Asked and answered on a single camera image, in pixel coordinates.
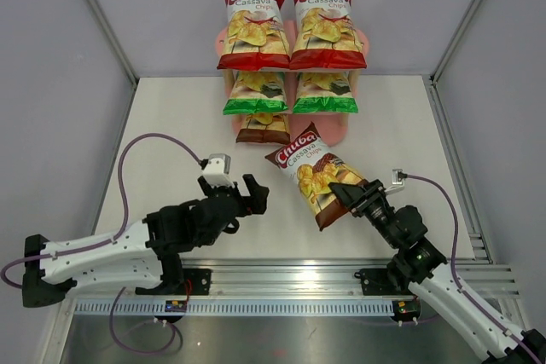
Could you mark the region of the brown Chuba chips bag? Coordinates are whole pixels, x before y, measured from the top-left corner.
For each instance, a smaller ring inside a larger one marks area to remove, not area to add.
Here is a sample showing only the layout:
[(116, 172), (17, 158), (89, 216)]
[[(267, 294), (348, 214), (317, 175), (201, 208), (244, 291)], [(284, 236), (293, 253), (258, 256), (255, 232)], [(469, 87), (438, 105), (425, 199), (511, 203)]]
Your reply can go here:
[(363, 186), (368, 181), (336, 155), (310, 123), (293, 141), (265, 158), (298, 186), (320, 230), (347, 213), (330, 188), (331, 183)]
[(287, 114), (255, 113), (247, 115), (236, 136), (236, 143), (280, 144), (291, 141)]

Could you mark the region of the green Chuba chips bag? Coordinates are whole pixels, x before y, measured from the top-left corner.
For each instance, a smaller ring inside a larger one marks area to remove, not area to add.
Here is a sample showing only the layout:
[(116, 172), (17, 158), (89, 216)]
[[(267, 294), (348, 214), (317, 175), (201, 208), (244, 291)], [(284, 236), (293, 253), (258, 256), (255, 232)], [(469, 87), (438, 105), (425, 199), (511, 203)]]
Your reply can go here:
[(293, 113), (358, 113), (348, 72), (301, 72)]
[(223, 115), (283, 113), (287, 110), (283, 72), (239, 71)]

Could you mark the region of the red Chuba chips bag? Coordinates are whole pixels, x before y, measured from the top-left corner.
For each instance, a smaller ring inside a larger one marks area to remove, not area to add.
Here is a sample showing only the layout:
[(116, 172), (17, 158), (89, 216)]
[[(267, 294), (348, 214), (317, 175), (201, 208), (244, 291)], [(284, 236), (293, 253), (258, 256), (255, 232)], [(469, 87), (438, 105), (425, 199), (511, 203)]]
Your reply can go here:
[(352, 0), (293, 0), (297, 37), (290, 68), (364, 69), (367, 62), (357, 27), (351, 18)]
[(290, 46), (282, 21), (285, 0), (224, 0), (228, 24), (218, 68), (287, 70)]

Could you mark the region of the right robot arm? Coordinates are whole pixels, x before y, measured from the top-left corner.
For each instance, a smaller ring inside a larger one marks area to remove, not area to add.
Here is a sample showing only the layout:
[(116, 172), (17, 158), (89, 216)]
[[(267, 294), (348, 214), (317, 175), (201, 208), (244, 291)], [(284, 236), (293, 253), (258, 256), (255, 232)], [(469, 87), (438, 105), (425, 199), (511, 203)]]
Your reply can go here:
[(427, 239), (427, 227), (413, 205), (394, 209), (378, 180), (363, 185), (332, 182), (336, 199), (354, 216), (366, 217), (396, 250), (386, 266), (388, 285), (409, 291), (430, 305), (484, 363), (543, 363), (545, 337), (514, 324), (482, 298)]

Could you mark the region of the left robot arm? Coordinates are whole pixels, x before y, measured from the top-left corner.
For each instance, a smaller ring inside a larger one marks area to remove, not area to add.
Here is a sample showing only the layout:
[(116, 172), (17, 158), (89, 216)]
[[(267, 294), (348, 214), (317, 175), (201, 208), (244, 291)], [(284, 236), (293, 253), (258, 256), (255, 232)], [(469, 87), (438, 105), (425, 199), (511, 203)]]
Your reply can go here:
[(150, 256), (160, 262), (154, 276), (156, 286), (141, 287), (139, 292), (178, 292), (184, 283), (180, 254), (211, 246), (220, 234), (235, 234), (241, 217), (265, 214), (270, 190), (259, 185), (251, 174), (242, 178), (248, 190), (246, 196), (236, 185), (213, 187), (199, 177), (204, 199), (165, 206), (121, 234), (90, 236), (64, 244), (47, 240), (41, 234), (27, 237), (21, 290), (24, 307), (61, 302), (70, 290), (82, 286), (76, 275), (85, 269)]

